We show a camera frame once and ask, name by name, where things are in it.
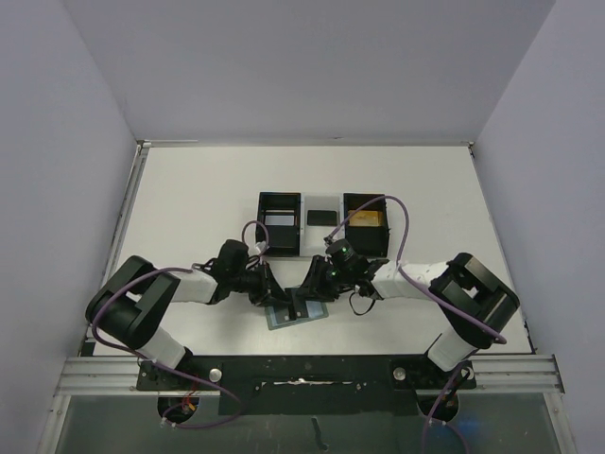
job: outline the white table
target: white table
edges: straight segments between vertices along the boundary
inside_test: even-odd
[[[118,266],[133,254],[156,267],[205,262],[256,218],[261,191],[394,195],[411,217],[407,261],[437,262],[468,252],[510,284],[465,147],[151,148]],[[388,210],[394,258],[403,214],[391,202]],[[271,259],[284,288],[299,285],[308,266],[308,259]],[[359,310],[366,303],[357,301]],[[356,317],[341,298],[328,310],[326,319],[269,331],[264,309],[233,294],[217,306],[171,305],[162,327],[197,355],[378,355],[423,353],[448,325],[426,300],[377,302],[368,315]],[[503,334],[509,342],[491,353],[531,352],[520,312]],[[119,353],[98,345],[95,354]]]

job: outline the white wall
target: white wall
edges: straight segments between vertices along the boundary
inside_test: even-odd
[[[0,451],[33,452],[100,282],[134,142],[56,0],[0,4]]]
[[[476,162],[538,347],[554,352],[581,453],[605,431],[605,2],[559,0]]]
[[[137,138],[477,138],[554,0],[63,0]]]

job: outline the black mounting plate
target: black mounting plate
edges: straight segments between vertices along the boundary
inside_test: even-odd
[[[398,367],[406,370],[405,380],[395,379],[393,371]],[[449,377],[422,355],[191,357],[179,369],[205,379],[212,369],[219,369],[218,384],[246,403],[246,414],[391,411],[414,415],[418,413],[415,391],[438,393]],[[475,387],[475,380],[469,379],[462,389]],[[150,361],[141,363],[137,390],[189,389],[189,380],[160,371]],[[236,410],[237,404],[221,395],[219,413]]]

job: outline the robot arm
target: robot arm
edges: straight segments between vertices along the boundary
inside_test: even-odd
[[[354,286],[361,296],[375,300],[427,298],[440,303],[451,326],[427,355],[444,371],[474,351],[489,348],[493,333],[500,333],[519,307],[516,294],[468,253],[449,262],[407,264],[401,271],[394,261],[369,261],[358,255],[346,239],[330,244],[326,253],[328,274],[340,288]],[[308,286],[302,287],[302,292],[308,291]]]
[[[98,326],[146,358],[178,368],[187,350],[160,327],[170,303],[215,305],[235,291],[247,293],[255,306],[289,304],[269,264],[253,258],[246,244],[229,239],[218,257],[206,265],[190,271],[162,272],[134,286],[108,308]],[[130,257],[88,304],[86,319],[92,323],[116,292],[155,270],[144,258]]]

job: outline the glass panel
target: glass panel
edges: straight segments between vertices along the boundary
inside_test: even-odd
[[[216,418],[206,397],[189,421]],[[409,453],[421,451],[423,418],[390,413],[313,416],[254,415],[208,430],[160,428],[156,397],[75,396],[58,453]],[[454,424],[470,451],[560,453],[541,394],[464,394]],[[450,428],[431,428],[427,454],[464,453]]]

